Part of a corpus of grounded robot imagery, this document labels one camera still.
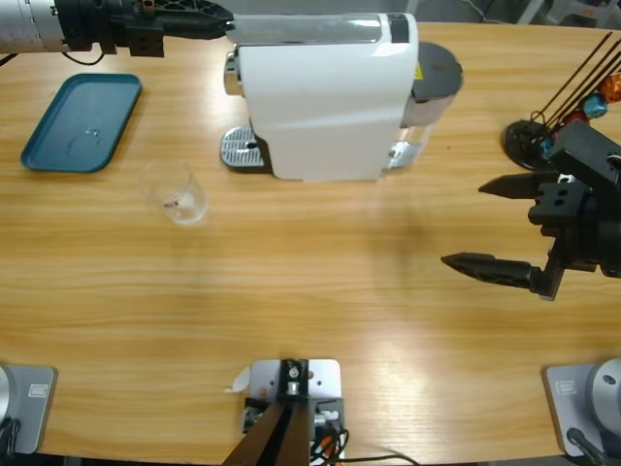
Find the black cable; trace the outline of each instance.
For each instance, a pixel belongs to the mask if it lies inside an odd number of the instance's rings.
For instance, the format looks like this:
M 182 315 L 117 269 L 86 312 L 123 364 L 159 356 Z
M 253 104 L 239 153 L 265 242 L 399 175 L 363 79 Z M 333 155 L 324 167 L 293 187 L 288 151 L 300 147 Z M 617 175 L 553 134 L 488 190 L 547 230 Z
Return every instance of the black cable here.
M 101 52 L 101 55 L 99 55 L 99 58 L 97 58 L 95 61 L 91 61 L 91 62 L 86 62 L 86 61 L 79 61 L 76 58 L 74 58 L 73 56 L 71 56 L 69 53 L 67 53 L 66 51 L 62 52 L 63 55 L 65 55 L 67 58 L 69 58 L 71 61 L 78 63 L 79 65 L 84 65 L 84 66 L 93 66 L 96 65 L 97 63 L 99 63 L 101 60 L 104 59 L 104 53 Z
M 407 461 L 409 464 L 413 466 L 420 466 L 420 463 L 417 463 L 409 456 L 405 456 L 404 454 L 385 454 L 384 456 L 367 456 L 360 458 L 333 458 L 326 461 L 325 464 L 334 464 L 334 463 L 368 463 L 369 461 L 385 461 L 387 459 L 403 459 Z
M 496 3 L 496 0 L 489 0 L 489 3 L 487 4 L 487 6 L 483 9 L 483 17 L 487 17 L 487 14 L 492 9 L 495 3 Z
M 4 58 L 0 58 L 0 66 L 6 65 L 11 60 L 13 60 L 17 55 L 18 55 L 18 53 L 11 53 L 11 54 L 5 56 Z
M 584 456 L 591 462 L 591 464 L 593 464 L 594 466 L 610 465 L 606 454 L 603 451 L 600 451 L 591 442 L 589 442 L 580 429 L 572 427 L 567 431 L 566 435 L 568 440 L 572 444 L 576 445 L 580 449 L 580 451 L 582 451 Z
M 0 459 L 11 458 L 16 453 L 17 434 L 21 422 L 5 417 L 0 424 Z
M 332 429 L 322 439 L 315 441 L 310 448 L 310 463 L 317 459 L 323 459 L 321 466 L 328 466 L 336 463 L 366 463 L 370 461 L 386 461 L 388 459 L 402 459 L 412 466 L 420 466 L 418 462 L 400 453 L 384 454 L 380 456 L 361 456 L 359 458 L 341 458 L 347 442 L 349 441 L 349 431 L 347 429 L 337 432 Z

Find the wood grain surface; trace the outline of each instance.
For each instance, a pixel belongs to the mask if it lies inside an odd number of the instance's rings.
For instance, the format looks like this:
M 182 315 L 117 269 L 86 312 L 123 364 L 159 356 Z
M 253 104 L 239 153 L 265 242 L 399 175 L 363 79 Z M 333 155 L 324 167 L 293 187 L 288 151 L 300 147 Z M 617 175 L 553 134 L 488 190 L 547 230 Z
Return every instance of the wood grain surface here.
M 349 455 L 425 463 L 559 453 L 540 371 L 621 354 L 621 282 L 568 272 L 556 302 L 478 283 L 441 255 L 543 264 L 528 201 L 479 194 L 518 173 L 503 128 L 540 108 L 603 31 L 426 24 L 466 83 L 409 169 L 371 183 L 229 172 L 223 132 L 246 123 L 222 85 L 226 40 L 167 40 L 92 69 L 21 55 L 0 70 L 0 359 L 58 369 L 42 450 L 221 462 L 243 396 L 224 388 L 256 358 L 334 357 Z M 19 156 L 64 80 L 133 73 L 144 90 L 111 164 L 35 173 Z M 621 106 L 595 126 L 621 140 Z M 187 160 L 209 219 L 179 228 L 137 179 Z

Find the glass cup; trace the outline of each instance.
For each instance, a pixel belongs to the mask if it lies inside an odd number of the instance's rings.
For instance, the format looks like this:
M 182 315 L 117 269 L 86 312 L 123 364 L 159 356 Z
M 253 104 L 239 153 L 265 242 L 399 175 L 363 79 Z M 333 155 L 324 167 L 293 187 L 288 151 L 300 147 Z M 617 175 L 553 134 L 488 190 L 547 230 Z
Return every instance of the glass cup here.
M 141 190 L 149 203 L 179 225 L 199 222 L 209 208 L 205 192 L 183 160 L 150 162 L 141 178 Z

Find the white coffee machine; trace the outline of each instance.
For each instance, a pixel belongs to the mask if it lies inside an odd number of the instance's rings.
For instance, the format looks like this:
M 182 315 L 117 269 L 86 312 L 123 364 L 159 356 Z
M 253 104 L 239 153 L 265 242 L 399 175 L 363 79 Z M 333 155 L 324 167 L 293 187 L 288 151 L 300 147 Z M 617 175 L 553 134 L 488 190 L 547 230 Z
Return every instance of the white coffee machine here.
M 226 35 L 235 49 L 224 82 L 227 93 L 245 98 L 250 126 L 230 129 L 220 155 L 237 171 L 376 179 L 413 161 L 429 137 L 429 116 L 440 117 L 461 86 L 461 67 L 448 50 L 421 44 L 430 53 L 419 60 L 412 15 L 235 16 L 232 24 Z M 437 73 L 453 77 L 451 88 L 430 93 L 429 84 L 446 83 L 431 76 Z M 415 77 L 427 80 L 422 99 Z M 401 140 L 421 116 L 425 141 Z

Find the blue plastic tray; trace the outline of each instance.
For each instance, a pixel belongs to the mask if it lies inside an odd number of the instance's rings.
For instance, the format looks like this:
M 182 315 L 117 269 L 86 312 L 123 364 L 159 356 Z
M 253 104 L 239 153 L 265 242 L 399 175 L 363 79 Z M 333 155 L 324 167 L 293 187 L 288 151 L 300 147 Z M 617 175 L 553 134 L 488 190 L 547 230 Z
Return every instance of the blue plastic tray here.
M 80 74 L 60 87 L 21 153 L 33 170 L 105 167 L 140 95 L 134 75 Z

